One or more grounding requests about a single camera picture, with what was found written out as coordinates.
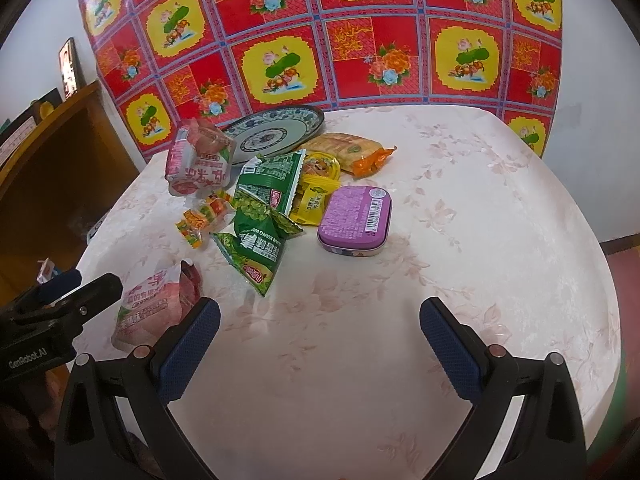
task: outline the ceramic plate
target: ceramic plate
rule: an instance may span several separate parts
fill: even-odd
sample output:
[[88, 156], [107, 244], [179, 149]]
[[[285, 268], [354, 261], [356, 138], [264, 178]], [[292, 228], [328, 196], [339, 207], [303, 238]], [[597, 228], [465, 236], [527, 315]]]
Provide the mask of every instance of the ceramic plate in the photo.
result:
[[280, 106], [258, 112], [231, 123], [225, 134], [238, 145], [234, 164], [244, 164], [254, 156], [290, 152], [309, 140], [324, 122], [324, 113], [313, 106]]

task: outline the wooden shelf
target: wooden shelf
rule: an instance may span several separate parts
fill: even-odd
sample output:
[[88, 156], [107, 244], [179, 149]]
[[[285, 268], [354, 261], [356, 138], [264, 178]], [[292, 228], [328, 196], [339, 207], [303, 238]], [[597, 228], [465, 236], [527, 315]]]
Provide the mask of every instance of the wooden shelf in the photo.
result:
[[74, 267], [88, 226], [137, 175], [104, 113], [100, 83], [38, 124], [0, 170], [0, 306], [33, 285], [38, 260]]
[[94, 81], [81, 88], [69, 99], [64, 101], [51, 115], [38, 124], [20, 146], [11, 154], [0, 170], [0, 200], [15, 177], [33, 156], [39, 147], [49, 139], [63, 124], [78, 112], [84, 110], [89, 99], [100, 91], [100, 83]]

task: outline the tin box lid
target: tin box lid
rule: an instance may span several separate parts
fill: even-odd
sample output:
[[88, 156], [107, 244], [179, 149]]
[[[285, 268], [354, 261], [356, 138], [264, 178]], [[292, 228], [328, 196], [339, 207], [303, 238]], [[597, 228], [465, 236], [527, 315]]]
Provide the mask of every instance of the tin box lid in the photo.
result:
[[334, 191], [318, 228], [323, 244], [370, 250], [385, 242], [391, 197], [372, 186], [344, 186]]

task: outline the barcode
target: barcode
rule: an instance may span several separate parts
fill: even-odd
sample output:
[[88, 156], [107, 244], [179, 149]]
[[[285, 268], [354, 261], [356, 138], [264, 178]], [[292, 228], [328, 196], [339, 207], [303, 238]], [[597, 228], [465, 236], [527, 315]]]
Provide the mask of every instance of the barcode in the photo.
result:
[[369, 215], [367, 215], [367, 225], [365, 231], [377, 233], [378, 223], [380, 222], [380, 213], [382, 211], [382, 199], [372, 198], [369, 206]]

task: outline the floor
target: floor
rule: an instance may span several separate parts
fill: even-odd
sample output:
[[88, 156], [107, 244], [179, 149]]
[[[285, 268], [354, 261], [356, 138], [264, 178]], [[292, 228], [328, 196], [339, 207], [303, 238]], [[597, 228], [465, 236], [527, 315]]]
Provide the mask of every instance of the floor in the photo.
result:
[[640, 416], [640, 247], [607, 256], [618, 295], [626, 370], [626, 421]]

